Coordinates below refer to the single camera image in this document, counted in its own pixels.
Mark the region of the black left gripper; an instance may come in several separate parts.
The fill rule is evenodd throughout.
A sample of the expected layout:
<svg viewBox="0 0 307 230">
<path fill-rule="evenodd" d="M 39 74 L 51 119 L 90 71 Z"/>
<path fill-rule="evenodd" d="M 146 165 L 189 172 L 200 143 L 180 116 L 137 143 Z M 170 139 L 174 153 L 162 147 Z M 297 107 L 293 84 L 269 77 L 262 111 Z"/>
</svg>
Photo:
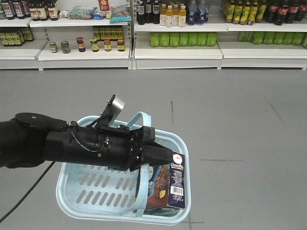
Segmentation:
<svg viewBox="0 0 307 230">
<path fill-rule="evenodd" d="M 131 130 L 125 125 L 118 128 L 96 125 L 101 148 L 95 157 L 97 166 L 118 171 L 134 171 L 142 165 L 166 165 L 173 161 L 173 151 L 155 142 L 155 129 L 142 126 Z"/>
</svg>

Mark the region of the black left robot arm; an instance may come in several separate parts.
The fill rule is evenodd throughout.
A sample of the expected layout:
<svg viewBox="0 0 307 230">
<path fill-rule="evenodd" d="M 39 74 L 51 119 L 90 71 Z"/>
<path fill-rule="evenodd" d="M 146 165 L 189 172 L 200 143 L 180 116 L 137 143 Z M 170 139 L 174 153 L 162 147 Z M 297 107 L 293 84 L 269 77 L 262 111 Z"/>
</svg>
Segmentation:
<svg viewBox="0 0 307 230">
<path fill-rule="evenodd" d="M 134 171 L 145 164 L 172 161 L 172 150 L 155 142 L 153 127 L 114 128 L 111 118 L 102 115 L 80 126 L 42 114 L 18 113 L 0 124 L 0 164 L 30 168 L 55 161 Z"/>
</svg>

